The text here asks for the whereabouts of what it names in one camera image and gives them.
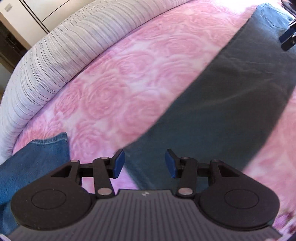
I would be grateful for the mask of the dark grey trousers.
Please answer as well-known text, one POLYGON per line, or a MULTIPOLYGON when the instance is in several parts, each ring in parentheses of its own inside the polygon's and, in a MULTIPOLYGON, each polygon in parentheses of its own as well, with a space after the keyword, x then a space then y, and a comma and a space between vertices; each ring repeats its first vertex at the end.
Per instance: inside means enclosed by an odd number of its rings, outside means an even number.
POLYGON ((125 166, 140 189, 172 189, 165 152, 243 170, 262 148, 295 89, 295 49, 280 36, 292 18, 263 3, 199 77, 137 141, 125 166))

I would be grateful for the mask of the cream wardrobe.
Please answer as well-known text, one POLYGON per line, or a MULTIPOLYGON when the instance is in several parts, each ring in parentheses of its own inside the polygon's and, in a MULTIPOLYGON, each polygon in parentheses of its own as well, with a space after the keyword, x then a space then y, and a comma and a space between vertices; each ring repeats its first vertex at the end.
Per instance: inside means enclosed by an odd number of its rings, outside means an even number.
POLYGON ((92 1, 1 1, 1 20, 28 49, 92 1), (7 4, 12 8, 5 11, 7 4))

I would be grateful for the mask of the wardrobe-side wall switch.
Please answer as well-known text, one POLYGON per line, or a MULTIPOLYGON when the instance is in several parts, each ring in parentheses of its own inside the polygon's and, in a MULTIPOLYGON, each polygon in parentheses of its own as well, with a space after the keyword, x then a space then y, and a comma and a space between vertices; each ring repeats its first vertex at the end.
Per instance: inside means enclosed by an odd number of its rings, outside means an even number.
POLYGON ((6 7, 4 8, 6 12, 9 12, 12 8, 11 4, 7 4, 6 7))

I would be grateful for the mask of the blue denim jeans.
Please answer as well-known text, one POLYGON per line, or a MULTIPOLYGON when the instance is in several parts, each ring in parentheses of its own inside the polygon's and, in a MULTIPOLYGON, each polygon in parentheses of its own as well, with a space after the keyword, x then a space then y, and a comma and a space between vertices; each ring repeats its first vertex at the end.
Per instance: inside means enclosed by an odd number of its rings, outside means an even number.
POLYGON ((68 136, 32 140, 1 165, 1 234, 9 235, 18 224, 11 212, 11 199, 23 187, 70 160, 68 136))

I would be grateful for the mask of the pink rose bed sheet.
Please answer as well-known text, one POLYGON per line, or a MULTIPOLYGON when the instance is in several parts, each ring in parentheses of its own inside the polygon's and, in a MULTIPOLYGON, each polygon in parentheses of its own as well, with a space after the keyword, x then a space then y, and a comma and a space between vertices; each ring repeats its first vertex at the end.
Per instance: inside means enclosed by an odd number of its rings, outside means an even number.
MULTIPOLYGON (((84 163, 143 136, 199 77, 264 1, 190 1, 142 25, 66 84, 26 125, 14 150, 68 135, 84 163)), ((295 89, 243 171, 275 191, 275 228, 295 233, 295 89)), ((138 187, 126 167, 115 188, 138 187)))

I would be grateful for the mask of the grey striped duvet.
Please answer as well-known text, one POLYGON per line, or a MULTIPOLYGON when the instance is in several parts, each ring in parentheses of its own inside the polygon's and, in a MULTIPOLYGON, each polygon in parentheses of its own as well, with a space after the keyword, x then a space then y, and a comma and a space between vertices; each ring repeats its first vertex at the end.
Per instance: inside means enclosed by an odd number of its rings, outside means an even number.
POLYGON ((1 99, 1 161, 29 120, 98 55, 182 1, 93 1, 27 51, 1 99))

